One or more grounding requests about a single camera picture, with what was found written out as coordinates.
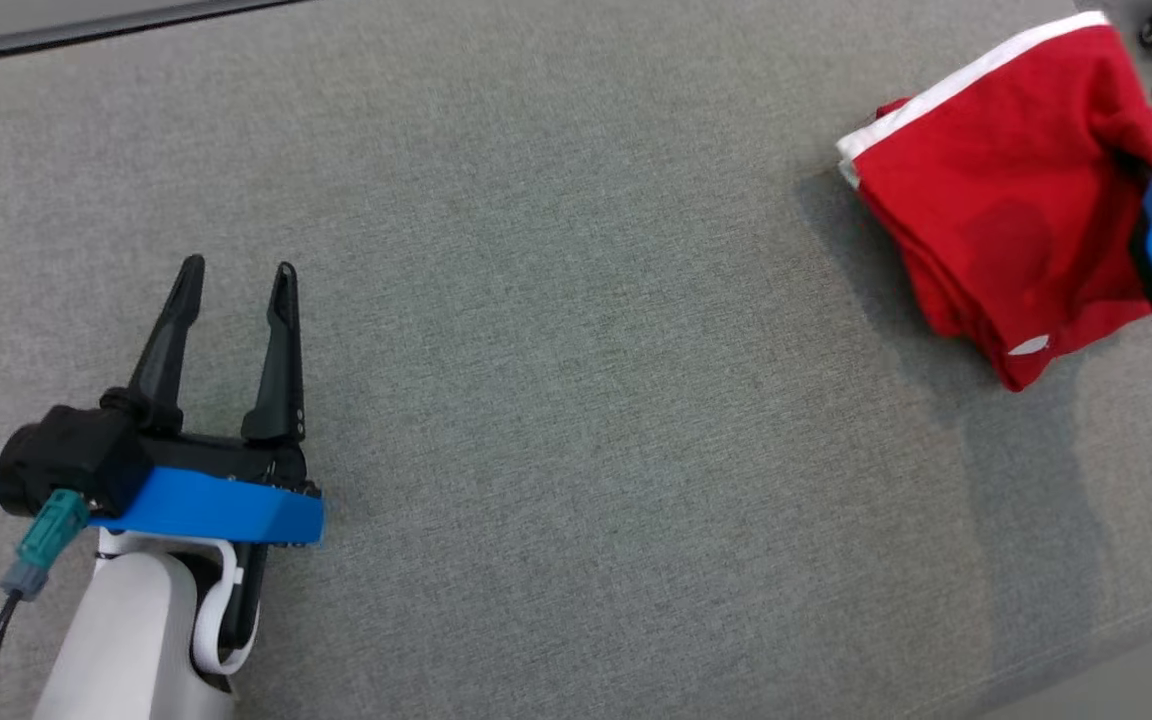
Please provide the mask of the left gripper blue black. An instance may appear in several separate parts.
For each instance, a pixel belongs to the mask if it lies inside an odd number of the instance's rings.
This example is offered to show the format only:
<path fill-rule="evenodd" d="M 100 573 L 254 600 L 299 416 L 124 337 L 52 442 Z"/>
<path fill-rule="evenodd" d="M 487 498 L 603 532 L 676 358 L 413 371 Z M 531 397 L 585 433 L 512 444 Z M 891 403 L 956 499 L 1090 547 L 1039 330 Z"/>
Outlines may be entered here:
<path fill-rule="evenodd" d="M 185 343 L 200 314 L 206 262 L 189 255 L 154 328 L 123 387 L 101 407 L 131 416 L 142 432 L 173 435 L 183 427 L 179 407 Z M 323 492 L 308 478 L 305 388 L 297 272 L 278 265 L 266 310 L 270 338 L 255 406 L 241 439 L 184 434 L 143 437 L 154 461 L 141 493 L 119 518 L 93 514 L 88 524 L 142 535 L 209 538 L 247 544 L 316 544 L 325 535 Z"/>

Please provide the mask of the red basketball shorts white trim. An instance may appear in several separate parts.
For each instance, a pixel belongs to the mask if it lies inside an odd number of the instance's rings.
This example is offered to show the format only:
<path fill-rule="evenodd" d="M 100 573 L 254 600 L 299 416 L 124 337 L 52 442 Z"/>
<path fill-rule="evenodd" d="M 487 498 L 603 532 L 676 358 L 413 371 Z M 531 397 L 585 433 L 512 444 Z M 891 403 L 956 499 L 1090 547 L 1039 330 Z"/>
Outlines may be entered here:
<path fill-rule="evenodd" d="M 931 329 L 1006 389 L 1149 314 L 1129 241 L 1152 108 L 1102 12 L 1014 35 L 836 143 Z"/>

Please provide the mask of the grey fabric upholstered platform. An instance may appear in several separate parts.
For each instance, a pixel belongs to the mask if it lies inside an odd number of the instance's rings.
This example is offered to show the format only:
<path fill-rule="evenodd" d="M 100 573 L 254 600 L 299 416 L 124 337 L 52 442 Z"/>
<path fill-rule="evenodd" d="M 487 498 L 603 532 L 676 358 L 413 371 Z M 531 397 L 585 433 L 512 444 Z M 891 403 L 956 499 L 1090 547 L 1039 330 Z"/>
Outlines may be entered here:
<path fill-rule="evenodd" d="M 236 433 L 287 260 L 329 528 L 243 717 L 1037 691 L 1152 638 L 1152 323 L 1007 392 L 835 141 L 1096 3 L 312 0 L 0 59 L 0 448 L 126 381 L 192 252 L 180 404 Z"/>

